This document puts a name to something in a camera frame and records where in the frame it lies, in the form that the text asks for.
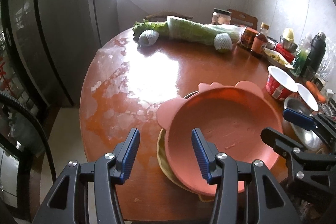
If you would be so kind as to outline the pink animal-ear plate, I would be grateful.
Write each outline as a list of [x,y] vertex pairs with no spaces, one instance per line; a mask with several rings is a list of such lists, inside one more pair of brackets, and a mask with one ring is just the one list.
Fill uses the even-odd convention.
[[272,168],[279,158],[260,134],[266,127],[282,132],[281,119],[262,90],[249,81],[235,86],[201,83],[190,98],[162,103],[157,122],[166,132],[165,153],[173,174],[184,188],[202,196],[214,196],[216,187],[202,178],[191,143],[194,128],[237,161],[259,159]]

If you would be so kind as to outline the foam-netted fruit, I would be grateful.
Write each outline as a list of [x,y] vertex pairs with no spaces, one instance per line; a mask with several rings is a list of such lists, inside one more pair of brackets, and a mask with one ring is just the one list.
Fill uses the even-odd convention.
[[142,47],[149,47],[156,43],[159,38],[159,33],[155,30],[145,30],[140,34],[138,43]]
[[232,40],[227,33],[217,34],[214,39],[214,47],[218,52],[228,52],[232,50]]

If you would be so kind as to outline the round steel pan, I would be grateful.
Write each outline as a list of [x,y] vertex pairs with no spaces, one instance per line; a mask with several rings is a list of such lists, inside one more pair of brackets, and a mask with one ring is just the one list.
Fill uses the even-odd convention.
[[195,94],[197,94],[197,93],[198,93],[197,90],[196,90],[196,91],[193,91],[193,92],[190,92],[189,94],[185,95],[185,96],[183,97],[183,99],[188,99],[188,98],[190,98],[191,96],[193,96],[193,95],[195,95]]

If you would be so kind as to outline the green leafy lettuce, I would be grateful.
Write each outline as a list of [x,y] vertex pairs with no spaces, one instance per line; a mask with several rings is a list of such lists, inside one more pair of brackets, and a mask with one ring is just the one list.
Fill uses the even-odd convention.
[[167,22],[150,22],[148,20],[143,20],[142,22],[135,22],[132,30],[134,40],[138,40],[140,35],[147,30],[157,31],[160,36],[169,36],[169,27]]

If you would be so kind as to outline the small steel bowl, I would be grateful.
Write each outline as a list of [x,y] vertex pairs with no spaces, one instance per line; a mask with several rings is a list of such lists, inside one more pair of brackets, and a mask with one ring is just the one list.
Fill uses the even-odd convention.
[[280,36],[280,44],[284,48],[284,50],[294,53],[298,47],[298,45],[295,42],[290,42],[283,36]]

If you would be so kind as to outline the clear jar black lid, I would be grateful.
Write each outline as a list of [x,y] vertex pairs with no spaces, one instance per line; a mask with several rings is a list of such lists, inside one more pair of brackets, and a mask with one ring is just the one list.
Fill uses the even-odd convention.
[[211,24],[221,25],[231,23],[231,12],[228,10],[222,10],[214,8],[214,12],[211,19]]

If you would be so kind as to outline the red white paper bowl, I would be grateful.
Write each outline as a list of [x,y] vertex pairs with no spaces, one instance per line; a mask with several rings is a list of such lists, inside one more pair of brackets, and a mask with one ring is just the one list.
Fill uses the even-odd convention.
[[268,78],[265,88],[271,97],[278,101],[284,101],[292,94],[298,92],[295,80],[284,70],[274,65],[268,67]]
[[310,108],[311,111],[317,112],[319,110],[318,103],[313,94],[302,84],[297,83],[298,95],[302,101]]

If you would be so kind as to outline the foam-netted fruit right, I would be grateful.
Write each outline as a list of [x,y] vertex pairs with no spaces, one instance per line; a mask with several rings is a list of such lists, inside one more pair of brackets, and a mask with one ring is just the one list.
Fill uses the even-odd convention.
[[214,39],[214,47],[218,52],[228,52],[232,50],[232,40],[227,33],[217,34]]

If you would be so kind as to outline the black thermos flask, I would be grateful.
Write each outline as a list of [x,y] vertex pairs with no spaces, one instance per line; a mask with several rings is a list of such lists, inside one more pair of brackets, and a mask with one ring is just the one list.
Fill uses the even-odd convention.
[[307,67],[311,67],[314,72],[316,72],[321,64],[326,51],[326,35],[324,32],[319,32],[312,39],[311,50],[308,54],[305,65],[303,66],[302,72],[305,73]]

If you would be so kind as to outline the red box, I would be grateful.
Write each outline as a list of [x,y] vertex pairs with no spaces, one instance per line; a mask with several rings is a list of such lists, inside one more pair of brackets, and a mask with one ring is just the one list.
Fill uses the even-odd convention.
[[274,50],[280,53],[289,63],[294,60],[295,55],[284,49],[280,43],[276,44]]

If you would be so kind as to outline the yellow shell-shaped plate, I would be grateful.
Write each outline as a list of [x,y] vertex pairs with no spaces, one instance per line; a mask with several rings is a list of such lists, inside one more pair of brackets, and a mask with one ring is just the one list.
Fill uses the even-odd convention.
[[167,160],[167,157],[166,157],[165,133],[166,133],[166,130],[164,129],[161,129],[161,131],[159,132],[158,140],[157,140],[157,148],[156,148],[157,161],[158,161],[158,165],[161,171],[176,186],[190,193],[196,194],[189,188],[186,188],[173,173],[173,170],[171,169],[169,162]]

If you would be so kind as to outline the carrot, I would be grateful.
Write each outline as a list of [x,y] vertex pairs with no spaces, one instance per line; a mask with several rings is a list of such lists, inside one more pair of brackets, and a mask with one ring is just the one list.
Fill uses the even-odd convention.
[[307,89],[311,92],[317,102],[322,104],[325,104],[327,102],[326,97],[322,95],[322,93],[318,90],[314,83],[312,83],[311,81],[306,81],[305,84]]

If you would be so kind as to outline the brown sauce bottle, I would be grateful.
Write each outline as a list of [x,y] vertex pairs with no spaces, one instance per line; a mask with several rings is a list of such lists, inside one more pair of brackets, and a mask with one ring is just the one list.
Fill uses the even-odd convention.
[[268,31],[269,26],[264,22],[261,23],[260,31],[255,36],[252,47],[251,53],[253,56],[257,58],[262,58],[266,45],[268,43]]

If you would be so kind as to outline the yellow lemon squeezer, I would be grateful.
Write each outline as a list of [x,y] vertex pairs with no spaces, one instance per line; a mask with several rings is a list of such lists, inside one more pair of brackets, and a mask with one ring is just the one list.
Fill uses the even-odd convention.
[[291,28],[285,28],[282,32],[282,38],[288,42],[294,42],[294,32]]

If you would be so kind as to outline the wooden chair back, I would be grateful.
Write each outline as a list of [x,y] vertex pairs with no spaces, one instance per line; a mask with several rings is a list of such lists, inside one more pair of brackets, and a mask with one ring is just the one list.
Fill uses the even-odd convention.
[[245,12],[229,9],[231,13],[231,22],[232,25],[240,25],[257,29],[258,20],[256,17],[246,14]]

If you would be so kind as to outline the steel mixing bowl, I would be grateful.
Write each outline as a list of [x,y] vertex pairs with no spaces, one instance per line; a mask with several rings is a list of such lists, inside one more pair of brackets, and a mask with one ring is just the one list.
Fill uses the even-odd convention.
[[288,97],[284,102],[283,119],[287,121],[302,145],[313,152],[322,146],[322,140],[312,131],[309,109],[297,98]]

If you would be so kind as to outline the small glass cup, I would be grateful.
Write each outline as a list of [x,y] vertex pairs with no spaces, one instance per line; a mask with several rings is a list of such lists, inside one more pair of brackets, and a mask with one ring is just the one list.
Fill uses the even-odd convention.
[[315,74],[316,74],[316,71],[311,66],[308,65],[305,69],[305,73],[303,74],[303,79],[305,81],[312,82],[315,78]]

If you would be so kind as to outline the red chili sauce jar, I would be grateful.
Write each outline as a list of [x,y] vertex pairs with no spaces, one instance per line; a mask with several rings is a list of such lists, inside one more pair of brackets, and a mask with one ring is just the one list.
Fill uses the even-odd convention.
[[238,45],[245,50],[250,51],[252,48],[253,41],[255,39],[255,36],[258,34],[258,31],[251,27],[246,27],[240,41],[238,42]]

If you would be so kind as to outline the clear plastic bag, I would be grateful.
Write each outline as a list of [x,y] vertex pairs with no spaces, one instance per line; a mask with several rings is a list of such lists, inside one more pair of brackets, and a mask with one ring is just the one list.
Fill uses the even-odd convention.
[[335,67],[335,48],[330,48],[327,55],[324,57],[321,70],[321,77],[324,81],[328,81]]

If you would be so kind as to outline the wrapped napa cabbage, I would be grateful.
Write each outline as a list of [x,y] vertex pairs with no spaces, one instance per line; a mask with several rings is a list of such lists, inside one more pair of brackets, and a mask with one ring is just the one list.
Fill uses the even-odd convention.
[[171,39],[201,43],[207,46],[213,46],[215,36],[221,33],[227,33],[232,43],[237,43],[245,30],[245,27],[229,24],[201,24],[176,16],[168,16],[167,24]]

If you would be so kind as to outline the white dish with food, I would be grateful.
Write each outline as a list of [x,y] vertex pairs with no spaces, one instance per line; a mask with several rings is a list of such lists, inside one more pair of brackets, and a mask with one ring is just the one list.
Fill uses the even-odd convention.
[[266,59],[274,66],[281,68],[281,69],[293,69],[293,66],[285,59],[285,57],[274,50],[270,50],[266,48],[264,50],[264,55]]

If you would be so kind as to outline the grey refrigerator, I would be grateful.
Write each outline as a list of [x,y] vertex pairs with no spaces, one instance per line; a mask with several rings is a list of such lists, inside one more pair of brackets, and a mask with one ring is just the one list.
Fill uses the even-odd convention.
[[76,106],[118,32],[117,0],[1,0],[1,88],[29,108]]

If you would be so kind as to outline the green liquid plastic bottle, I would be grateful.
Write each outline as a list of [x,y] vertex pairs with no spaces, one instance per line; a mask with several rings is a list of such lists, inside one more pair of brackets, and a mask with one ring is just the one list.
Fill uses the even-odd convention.
[[290,70],[291,74],[294,77],[298,77],[302,72],[307,56],[311,50],[311,40],[311,35],[308,35],[304,39],[302,39],[299,44],[296,56],[291,64],[293,68]]

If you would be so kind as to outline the foam-netted fruit left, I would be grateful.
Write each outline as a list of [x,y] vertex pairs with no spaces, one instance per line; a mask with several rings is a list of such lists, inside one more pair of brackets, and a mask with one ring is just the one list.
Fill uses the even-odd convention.
[[149,47],[156,43],[159,38],[159,33],[155,30],[145,30],[140,34],[138,43],[142,47]]

